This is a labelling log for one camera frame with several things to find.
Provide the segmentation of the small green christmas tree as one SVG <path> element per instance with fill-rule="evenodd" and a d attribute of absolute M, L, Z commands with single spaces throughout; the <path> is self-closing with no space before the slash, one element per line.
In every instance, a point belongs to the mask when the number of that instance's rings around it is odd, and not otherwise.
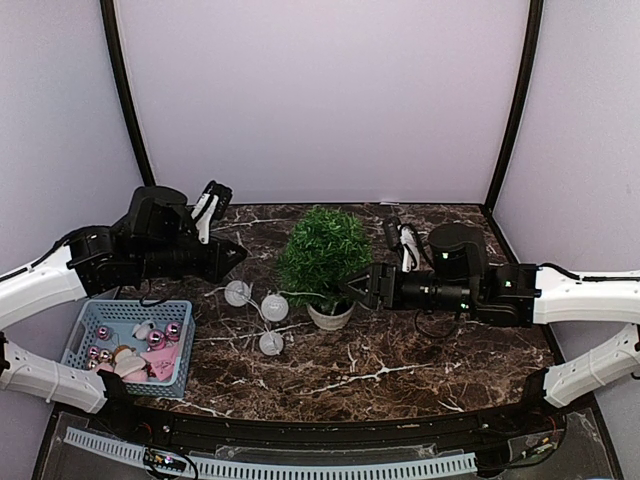
<path fill-rule="evenodd" d="M 304 308 L 319 329 L 340 330 L 355 308 L 340 281 L 372 261 L 371 241 L 358 217 L 315 206 L 293 227 L 277 259 L 279 293 L 290 306 Z"/>

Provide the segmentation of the white ball string lights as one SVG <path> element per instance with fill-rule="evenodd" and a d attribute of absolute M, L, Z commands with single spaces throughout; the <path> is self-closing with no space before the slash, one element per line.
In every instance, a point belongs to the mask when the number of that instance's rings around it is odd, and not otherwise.
<path fill-rule="evenodd" d="M 258 346 L 263 355 L 279 356 L 285 348 L 285 339 L 282 332 L 285 327 L 273 325 L 284 321 L 289 315 L 289 303 L 280 293 L 268 294 L 258 303 L 252 297 L 252 287 L 242 280 L 232 280 L 227 285 L 216 287 L 207 292 L 204 297 L 214 297 L 222 293 L 228 306 L 234 308 L 253 307 L 258 313 L 263 326 L 260 333 L 247 334 L 246 338 L 258 338 Z"/>

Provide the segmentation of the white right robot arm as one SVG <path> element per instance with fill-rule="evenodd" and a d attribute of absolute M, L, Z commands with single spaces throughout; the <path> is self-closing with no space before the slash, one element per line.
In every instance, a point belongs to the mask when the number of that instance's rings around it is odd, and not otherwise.
<path fill-rule="evenodd" d="M 549 416 L 579 397 L 639 369 L 639 274 L 570 272 L 553 263 L 490 265 L 483 233 L 460 223 L 443 224 L 425 241 L 408 241 L 405 225 L 384 223 L 397 267 L 371 263 L 341 279 L 340 290 L 370 309 L 452 312 L 492 327 L 591 321 L 623 324 L 609 340 L 566 363 L 529 375 L 510 424 L 534 432 Z"/>

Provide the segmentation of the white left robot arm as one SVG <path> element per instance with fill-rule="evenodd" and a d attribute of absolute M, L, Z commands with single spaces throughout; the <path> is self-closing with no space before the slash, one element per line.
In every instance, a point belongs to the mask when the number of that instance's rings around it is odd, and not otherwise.
<path fill-rule="evenodd" d="M 1 277 L 1 330 L 62 305 L 157 279 L 199 278 L 220 283 L 247 257 L 244 247 L 213 234 L 229 206 L 230 187 L 210 181 L 194 205 L 166 186 L 142 186 L 112 225 L 90 225 L 56 240 L 39 258 Z M 141 427 L 115 373 L 92 372 L 21 348 L 1 338 L 1 387 L 62 403 L 103 421 L 120 436 Z"/>

